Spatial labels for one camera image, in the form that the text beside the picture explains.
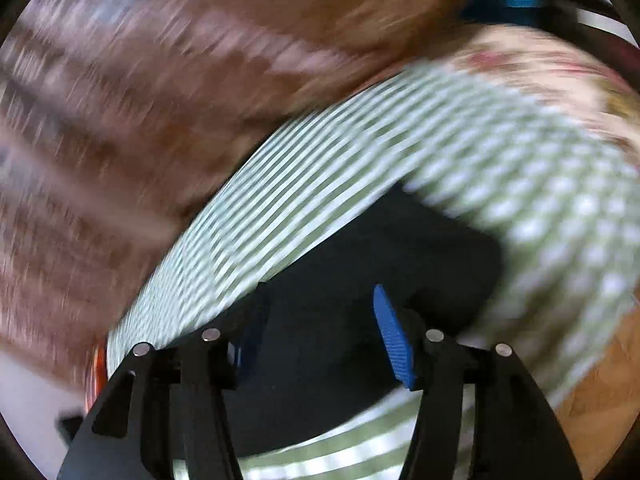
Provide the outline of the green white checkered bedsheet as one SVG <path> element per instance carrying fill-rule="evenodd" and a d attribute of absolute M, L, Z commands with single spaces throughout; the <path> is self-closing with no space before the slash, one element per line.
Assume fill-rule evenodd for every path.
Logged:
<path fill-rule="evenodd" d="M 558 408 L 634 304 L 637 171 L 556 110 L 433 63 L 273 133 L 110 333 L 107 368 L 202 326 L 396 182 L 506 246 L 506 278 L 465 341 L 510 344 Z"/>

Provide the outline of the black pants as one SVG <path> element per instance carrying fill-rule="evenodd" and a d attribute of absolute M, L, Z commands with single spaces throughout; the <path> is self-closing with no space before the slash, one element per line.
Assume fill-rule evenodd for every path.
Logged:
<path fill-rule="evenodd" d="M 418 323 L 459 335 L 504 268 L 495 237 L 394 186 L 355 220 L 216 315 L 241 346 L 224 393 L 241 457 L 303 442 L 347 422 L 397 382 L 373 310 L 376 286 Z"/>

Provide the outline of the floral cream quilt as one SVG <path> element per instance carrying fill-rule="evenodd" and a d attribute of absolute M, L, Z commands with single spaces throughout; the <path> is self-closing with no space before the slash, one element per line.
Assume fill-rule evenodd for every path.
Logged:
<path fill-rule="evenodd" d="M 466 26 L 447 62 L 531 94 L 639 157 L 639 92 L 590 53 L 548 32 Z"/>

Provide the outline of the brown floral curtain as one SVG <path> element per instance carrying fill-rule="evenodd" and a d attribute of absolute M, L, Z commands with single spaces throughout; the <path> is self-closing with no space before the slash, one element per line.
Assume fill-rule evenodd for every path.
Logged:
<path fill-rule="evenodd" d="M 465 0 L 1 0 L 1 341 L 74 387 L 281 122 L 436 40 Z"/>

